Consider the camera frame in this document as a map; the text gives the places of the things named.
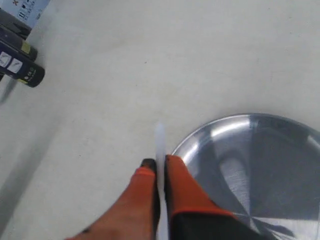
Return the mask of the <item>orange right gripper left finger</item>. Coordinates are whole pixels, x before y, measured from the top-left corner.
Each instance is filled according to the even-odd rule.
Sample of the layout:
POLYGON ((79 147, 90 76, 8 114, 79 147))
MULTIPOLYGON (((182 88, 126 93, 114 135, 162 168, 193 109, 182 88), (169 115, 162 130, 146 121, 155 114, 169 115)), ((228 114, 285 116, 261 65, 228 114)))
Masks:
POLYGON ((145 158, 115 203, 72 240, 155 240, 159 223, 157 164, 145 158))

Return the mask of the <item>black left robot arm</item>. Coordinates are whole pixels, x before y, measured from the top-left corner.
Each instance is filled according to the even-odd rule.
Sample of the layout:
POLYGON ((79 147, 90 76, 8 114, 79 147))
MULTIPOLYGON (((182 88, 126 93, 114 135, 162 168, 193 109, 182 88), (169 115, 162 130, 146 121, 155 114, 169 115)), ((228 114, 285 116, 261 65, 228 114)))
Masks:
POLYGON ((38 51, 26 42, 30 32, 28 25, 0 10, 0 73, 35 88, 45 69, 35 63, 38 51))

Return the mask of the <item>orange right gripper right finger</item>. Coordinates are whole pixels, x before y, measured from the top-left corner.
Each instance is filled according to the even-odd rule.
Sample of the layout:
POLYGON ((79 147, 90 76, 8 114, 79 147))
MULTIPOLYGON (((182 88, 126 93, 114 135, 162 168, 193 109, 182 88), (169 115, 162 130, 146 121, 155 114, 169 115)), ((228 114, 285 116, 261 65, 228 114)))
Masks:
POLYGON ((164 167, 168 233, 171 240, 265 240, 214 203, 183 160, 167 155, 164 167))

